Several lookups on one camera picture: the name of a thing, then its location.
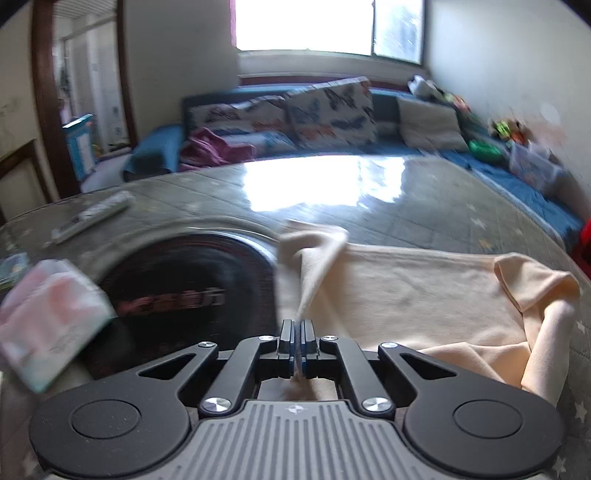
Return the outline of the red plastic stool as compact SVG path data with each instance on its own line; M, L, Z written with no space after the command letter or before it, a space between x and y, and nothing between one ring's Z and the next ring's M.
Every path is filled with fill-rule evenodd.
M591 220L580 231L578 243L573 247L571 258L591 278Z

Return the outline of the left butterfly print pillow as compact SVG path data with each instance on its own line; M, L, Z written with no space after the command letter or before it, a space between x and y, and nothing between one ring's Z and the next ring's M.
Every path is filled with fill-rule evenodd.
M249 144L256 158L297 151L291 138L286 99L281 96L259 96L233 104L208 104L189 107L188 133L208 129L231 146Z

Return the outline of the magenta crumpled garment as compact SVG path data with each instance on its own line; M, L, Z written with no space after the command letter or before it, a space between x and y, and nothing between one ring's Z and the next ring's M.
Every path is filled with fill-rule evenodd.
M179 151L179 171L240 164L256 158L252 144L231 145L207 128L191 133Z

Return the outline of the small green card box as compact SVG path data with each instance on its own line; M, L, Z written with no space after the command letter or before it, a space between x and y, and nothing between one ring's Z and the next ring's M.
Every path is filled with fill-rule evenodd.
M29 259L26 253L17 253L3 258L0 263L0 290L13 288L28 269Z

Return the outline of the dark wooden door frame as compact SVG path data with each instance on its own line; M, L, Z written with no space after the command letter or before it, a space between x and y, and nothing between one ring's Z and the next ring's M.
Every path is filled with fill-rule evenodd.
M52 1L34 1L31 6L31 75L39 131L50 167L53 182L60 199L78 195L80 188L71 165L68 148L59 119L58 92L53 76ZM121 99L130 145L136 147L138 135L133 116L128 83L125 3L118 1L115 10L116 45L119 67Z

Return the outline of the white remote control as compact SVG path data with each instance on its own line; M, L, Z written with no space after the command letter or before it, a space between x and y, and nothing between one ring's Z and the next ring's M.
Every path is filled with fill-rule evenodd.
M51 242L56 245L62 244L94 225L123 212L134 201L135 197L127 191L121 191L111 195L76 214L60 227L53 229L51 232Z

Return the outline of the black white panda plush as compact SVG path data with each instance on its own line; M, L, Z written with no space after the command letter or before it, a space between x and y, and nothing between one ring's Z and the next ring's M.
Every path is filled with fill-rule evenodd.
M409 82L410 92L417 98L423 100L443 101L445 93L432 80L427 80L420 75L415 75Z

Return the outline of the blue white cabinet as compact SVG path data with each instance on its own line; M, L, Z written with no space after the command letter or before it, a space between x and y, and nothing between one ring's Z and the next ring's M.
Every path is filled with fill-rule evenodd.
M88 113L62 126L70 160L79 183L82 183L96 166L91 137L93 120L93 115Z

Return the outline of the blue sofa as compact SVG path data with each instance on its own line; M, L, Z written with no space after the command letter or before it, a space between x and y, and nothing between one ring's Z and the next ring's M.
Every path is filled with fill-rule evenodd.
M219 105L249 104L257 98L270 99L287 97L290 92L300 93L306 84L261 84L242 86L236 89L211 94L193 95L181 100L182 122L161 126L145 137L132 151L123 167L122 177L126 182L158 175L175 173L179 170L181 147L186 144L189 133L197 129L197 109ZM377 142L360 148L322 147L305 150L296 139L294 130L288 128L283 134L293 146L293 151L284 151L273 146L273 138L263 138L262 159L311 154L405 156L420 155L422 152L406 146L398 133L399 106L401 99L408 99L407 93L374 88L372 90L377 122L387 131L378 135ZM567 250L572 250L579 241L583 221L558 201L551 200L531 186L518 179L508 170L484 163L469 153L456 150L441 150L438 154L455 165L475 173L494 190L512 202L518 209L529 215L542 229L560 238Z

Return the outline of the grey plain cushion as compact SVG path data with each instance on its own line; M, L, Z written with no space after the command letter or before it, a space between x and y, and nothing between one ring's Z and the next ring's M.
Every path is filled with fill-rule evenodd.
M399 98L400 135L411 148L467 151L456 111L448 106Z

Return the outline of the colourful plush toy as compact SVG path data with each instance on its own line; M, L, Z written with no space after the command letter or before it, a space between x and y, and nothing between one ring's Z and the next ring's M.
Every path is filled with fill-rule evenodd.
M489 135L503 142L514 142L521 145L528 144L528 129L523 123L515 119L490 120Z

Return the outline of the pink white tissue pack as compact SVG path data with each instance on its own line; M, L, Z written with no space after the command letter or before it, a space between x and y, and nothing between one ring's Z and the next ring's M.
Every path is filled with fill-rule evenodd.
M42 393L116 316L106 293L67 260L43 260L1 305L1 353Z

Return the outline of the right butterfly print pillow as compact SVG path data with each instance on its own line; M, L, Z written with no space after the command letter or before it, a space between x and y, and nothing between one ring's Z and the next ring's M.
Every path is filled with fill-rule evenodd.
M301 147L360 147L377 142L378 126L367 77L342 79L288 91L287 116Z

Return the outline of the clear plastic storage box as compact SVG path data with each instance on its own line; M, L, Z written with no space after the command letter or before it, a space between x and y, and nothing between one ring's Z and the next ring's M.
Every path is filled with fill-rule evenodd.
M553 195L566 174L559 165L520 144L512 146L509 171L544 196Z

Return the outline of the cream beige shirt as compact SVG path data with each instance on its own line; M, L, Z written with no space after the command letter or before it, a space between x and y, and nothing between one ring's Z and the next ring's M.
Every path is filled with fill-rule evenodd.
M396 342L559 400L579 317L572 274L518 253L353 244L331 225L290 221L276 241L280 319L366 350Z

